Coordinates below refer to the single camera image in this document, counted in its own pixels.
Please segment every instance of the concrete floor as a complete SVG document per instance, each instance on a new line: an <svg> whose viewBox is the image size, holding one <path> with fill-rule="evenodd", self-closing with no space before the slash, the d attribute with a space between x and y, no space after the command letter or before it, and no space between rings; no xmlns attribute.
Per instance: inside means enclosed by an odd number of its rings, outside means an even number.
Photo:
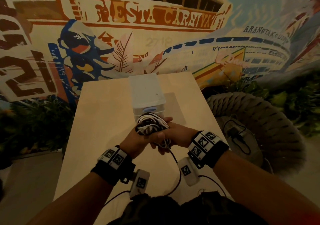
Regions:
<svg viewBox="0 0 320 225"><path fill-rule="evenodd" d="M320 207L320 137L306 140L307 162L284 180ZM0 202L1 225L25 225L54 197L62 166L62 154L17 160L0 170L5 196Z"/></svg>

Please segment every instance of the person's left hand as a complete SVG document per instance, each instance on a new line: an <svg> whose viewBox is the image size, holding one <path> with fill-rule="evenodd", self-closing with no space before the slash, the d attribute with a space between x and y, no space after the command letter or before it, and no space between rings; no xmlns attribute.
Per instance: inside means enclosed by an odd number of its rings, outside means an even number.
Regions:
<svg viewBox="0 0 320 225"><path fill-rule="evenodd" d="M172 117L164 118L164 121L169 123ZM149 136L141 136L135 131L135 127L130 131L128 136L121 142L120 149L130 155L132 159L138 157L146 148L148 143L161 143L165 139L163 132L153 133Z"/></svg>

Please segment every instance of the mural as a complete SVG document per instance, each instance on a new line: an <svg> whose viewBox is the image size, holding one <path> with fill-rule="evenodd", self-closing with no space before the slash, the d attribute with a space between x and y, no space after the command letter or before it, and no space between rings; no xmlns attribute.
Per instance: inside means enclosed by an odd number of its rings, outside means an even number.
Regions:
<svg viewBox="0 0 320 225"><path fill-rule="evenodd" d="M85 81L190 71L250 82L320 58L320 0L0 0L0 108Z"/></svg>

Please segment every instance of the fingernail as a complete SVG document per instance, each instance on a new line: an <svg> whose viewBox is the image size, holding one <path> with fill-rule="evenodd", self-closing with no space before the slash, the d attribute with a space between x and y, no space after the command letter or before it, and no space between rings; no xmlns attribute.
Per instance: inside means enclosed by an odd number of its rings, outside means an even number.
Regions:
<svg viewBox="0 0 320 225"><path fill-rule="evenodd" d="M165 137L165 134L163 132L158 133L158 138L164 138L164 137Z"/></svg>

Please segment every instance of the table top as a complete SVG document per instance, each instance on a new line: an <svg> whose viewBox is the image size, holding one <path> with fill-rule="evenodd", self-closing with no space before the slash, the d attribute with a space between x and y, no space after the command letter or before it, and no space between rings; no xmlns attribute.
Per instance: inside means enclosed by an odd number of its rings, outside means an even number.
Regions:
<svg viewBox="0 0 320 225"><path fill-rule="evenodd" d="M226 141L190 72L158 75L160 86L166 97L165 116L172 116L173 122L197 130L210 130ZM56 188L54 200L64 194L95 166L97 158L109 147L118 145L135 126L131 106L131 92L128 78L85 82L75 114L66 154ZM187 157L188 150L179 146L171 148L175 157ZM133 161L137 169L150 172L146 193L160 196L169 193L179 180L179 169L171 154L160 155L150 145ZM212 169L204 167L200 175L207 175L217 181L230 196ZM110 198L130 190L132 182L121 182L114 187ZM188 187L184 179L171 195L179 204L198 196L200 190L219 191L220 188L207 178ZM105 225L120 217L130 202L125 193L103 208L95 224Z"/></svg>

